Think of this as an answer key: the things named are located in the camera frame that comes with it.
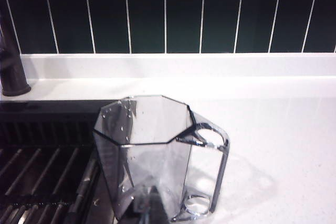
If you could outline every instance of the kitchen counter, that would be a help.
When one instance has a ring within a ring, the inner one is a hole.
[[[222,193],[216,212],[196,223],[336,223],[336,77],[28,82],[30,93],[1,99],[164,94],[222,127],[231,139]]]

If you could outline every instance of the metal rack bar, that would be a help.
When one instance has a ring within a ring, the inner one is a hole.
[[[30,166],[32,165],[32,163],[34,162],[34,160],[37,158],[38,154],[41,152],[41,149],[37,149],[35,151],[35,153],[33,154],[33,156],[30,158],[30,160],[28,161],[28,163],[25,165],[25,167],[22,169],[22,171],[19,173],[19,175],[16,177],[16,179],[14,180],[14,182],[12,183],[12,185],[9,187],[9,189],[7,190],[7,192],[5,193],[5,195],[9,195],[13,189],[15,188],[15,186],[17,185],[17,183],[19,183],[20,179],[23,177],[23,175],[27,172],[27,170],[30,168]]]
[[[5,171],[10,167],[10,165],[18,158],[22,149],[18,149],[16,153],[11,157],[11,159],[7,162],[7,164],[0,170],[0,177],[5,173]]]
[[[41,175],[39,176],[39,178],[37,179],[34,187],[32,188],[30,194],[34,195],[34,193],[36,192],[38,186],[40,185],[40,183],[42,182],[42,180],[44,179],[44,177],[46,176],[48,170],[50,169],[51,165],[53,164],[53,162],[55,161],[56,157],[58,156],[60,152],[60,149],[56,149],[55,152],[53,153],[53,155],[51,156],[51,158],[49,159],[46,167],[44,168],[44,170],[42,171]]]

